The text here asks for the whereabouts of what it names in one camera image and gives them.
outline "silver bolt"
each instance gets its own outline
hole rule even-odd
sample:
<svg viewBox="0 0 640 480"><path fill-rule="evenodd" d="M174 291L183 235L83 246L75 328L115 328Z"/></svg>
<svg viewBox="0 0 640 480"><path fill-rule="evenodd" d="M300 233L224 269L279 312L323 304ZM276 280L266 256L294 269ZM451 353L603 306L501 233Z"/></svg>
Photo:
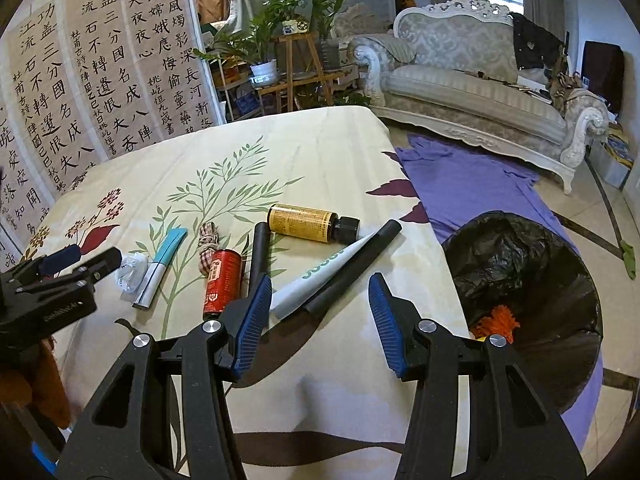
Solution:
<svg viewBox="0 0 640 480"><path fill-rule="evenodd" d="M135 338L133 338L133 346L137 348L142 348L143 346L148 345L149 341L151 341L149 334L140 334L135 336Z"/></svg>
<svg viewBox="0 0 640 480"><path fill-rule="evenodd" d="M507 345L507 340L500 334L493 334L489 336L489 343L497 346L498 348L502 348L503 346Z"/></svg>
<svg viewBox="0 0 640 480"><path fill-rule="evenodd" d="M438 326L431 319L423 319L418 323L418 329L420 332L426 332L427 334L435 332L437 327Z"/></svg>
<svg viewBox="0 0 640 480"><path fill-rule="evenodd" d="M202 329L208 334L213 334L214 332L217 332L221 328L222 328L222 324L217 319L205 321L202 324Z"/></svg>

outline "red cylindrical container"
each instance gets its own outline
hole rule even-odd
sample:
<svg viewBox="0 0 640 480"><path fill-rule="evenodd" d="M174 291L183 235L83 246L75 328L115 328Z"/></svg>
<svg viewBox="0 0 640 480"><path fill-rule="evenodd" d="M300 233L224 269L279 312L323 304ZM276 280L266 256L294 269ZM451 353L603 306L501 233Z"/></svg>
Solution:
<svg viewBox="0 0 640 480"><path fill-rule="evenodd" d="M242 282L242 256L231 249L213 253L211 270L207 279L202 319L215 319L226 305L237 300Z"/></svg>

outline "black trash bag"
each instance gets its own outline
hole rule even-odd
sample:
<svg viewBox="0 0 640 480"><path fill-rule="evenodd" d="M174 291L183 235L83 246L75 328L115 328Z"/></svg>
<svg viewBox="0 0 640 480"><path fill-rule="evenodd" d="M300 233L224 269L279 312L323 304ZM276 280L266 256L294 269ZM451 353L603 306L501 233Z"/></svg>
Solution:
<svg viewBox="0 0 640 480"><path fill-rule="evenodd" d="M492 211L442 245L469 327L508 306L521 327L513 346L564 413L586 386L600 352L602 315L580 256L521 216Z"/></svg>

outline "purple fabric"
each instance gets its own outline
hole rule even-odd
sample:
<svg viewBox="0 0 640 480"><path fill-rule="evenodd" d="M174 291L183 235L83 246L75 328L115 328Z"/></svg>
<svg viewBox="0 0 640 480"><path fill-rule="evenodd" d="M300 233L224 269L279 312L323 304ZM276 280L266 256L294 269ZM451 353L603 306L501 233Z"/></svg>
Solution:
<svg viewBox="0 0 640 480"><path fill-rule="evenodd" d="M488 211L515 213L564 238L564 228L533 189L538 174L513 159L478 152L446 140L409 136L411 148L396 148L440 243ZM579 449L584 447L602 387L602 354L584 390L563 415Z"/></svg>

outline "sofa armrest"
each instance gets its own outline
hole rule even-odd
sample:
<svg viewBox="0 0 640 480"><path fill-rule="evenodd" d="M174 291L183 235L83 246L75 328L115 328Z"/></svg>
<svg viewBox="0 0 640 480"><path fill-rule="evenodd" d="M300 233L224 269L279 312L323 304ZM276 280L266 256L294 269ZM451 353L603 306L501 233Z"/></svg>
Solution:
<svg viewBox="0 0 640 480"><path fill-rule="evenodd" d="M396 61L384 46L363 36L356 36L350 41L347 55L358 66L368 67L364 94L371 98L372 105L384 106L382 79L386 74L398 68L400 62Z"/></svg>
<svg viewBox="0 0 640 480"><path fill-rule="evenodd" d="M584 159L587 135L607 133L609 111L594 94L583 89L574 90L567 99L564 120L567 138L562 146L560 162L569 168L577 168Z"/></svg>

